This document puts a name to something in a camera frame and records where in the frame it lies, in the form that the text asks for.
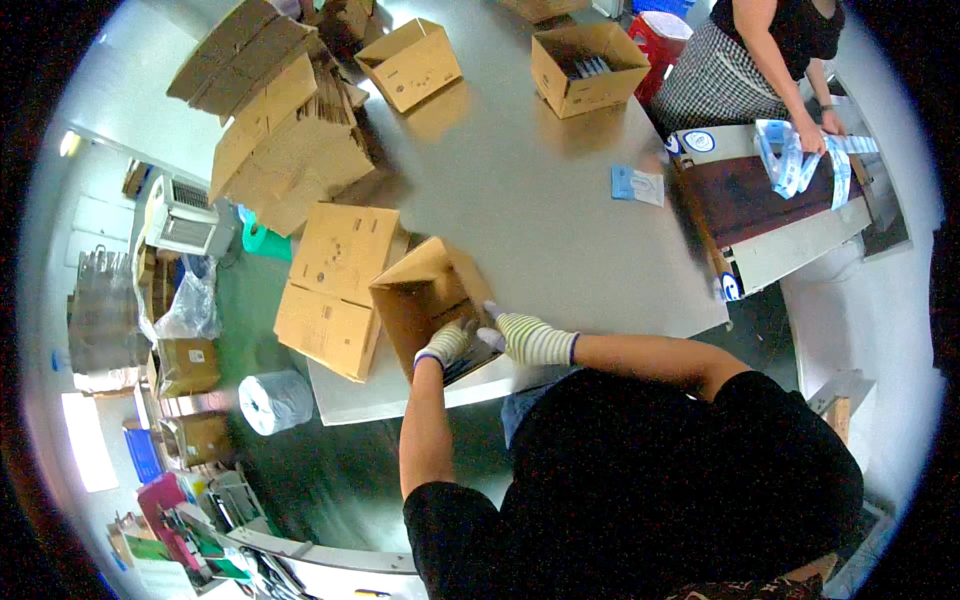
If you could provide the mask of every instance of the black shirt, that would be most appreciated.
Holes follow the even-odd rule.
[[[620,597],[774,579],[846,542],[863,479],[799,395],[744,372],[707,404],[583,370],[514,437],[498,512],[475,490],[403,507],[431,598]]]
[[[747,47],[733,25],[733,0],[718,0],[710,19],[733,41]],[[844,20],[839,0],[831,18],[820,14],[811,0],[778,0],[770,35],[794,81],[804,77],[810,59],[830,60],[836,56]]]

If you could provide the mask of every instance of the striped glove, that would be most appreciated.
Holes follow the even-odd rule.
[[[476,331],[477,322],[461,317],[444,325],[433,334],[430,342],[414,355],[414,369],[425,356],[432,356],[446,369],[470,347],[470,338]]]
[[[537,317],[504,312],[490,300],[484,302],[484,308],[496,321],[496,329],[481,327],[477,336],[506,352],[515,363],[568,367],[573,364],[573,345],[580,336],[579,331],[554,329]]]

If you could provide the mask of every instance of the window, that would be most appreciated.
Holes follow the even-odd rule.
[[[66,429],[73,447],[80,477],[88,492],[102,492],[120,486],[107,453],[104,431],[100,428],[97,403],[83,394],[61,394]]]

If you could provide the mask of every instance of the hand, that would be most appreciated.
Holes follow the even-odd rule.
[[[800,134],[800,146],[804,152],[815,152],[822,156],[827,151],[827,142],[820,133],[820,126],[814,123],[810,115],[794,119],[793,127]]]
[[[837,113],[833,109],[824,110],[821,113],[821,120],[823,121],[824,131],[827,133],[833,133],[834,135],[846,135],[847,128],[843,125],[843,120],[837,116]]]
[[[537,317],[508,313],[492,301],[483,307],[496,321],[499,329],[481,327],[477,336],[490,346],[506,352],[519,365],[573,364],[573,345],[580,332],[570,333],[554,329]]]
[[[466,317],[441,327],[430,338],[430,342],[414,355],[414,369],[419,360],[426,356],[436,358],[444,369],[452,365],[469,348],[476,327],[477,322],[468,321]]]

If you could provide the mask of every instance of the woman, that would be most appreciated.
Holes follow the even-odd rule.
[[[650,110],[665,133],[789,119],[804,152],[826,144],[797,88],[804,72],[820,102],[823,130],[846,134],[833,111],[821,60],[843,29],[836,0],[719,0],[693,34]]]
[[[505,400],[514,481],[497,510],[456,485],[444,409],[472,331],[448,324],[417,353],[400,489],[430,598],[819,597],[863,478],[799,394],[699,342],[486,308],[496,329],[477,335],[515,363],[579,369]]]

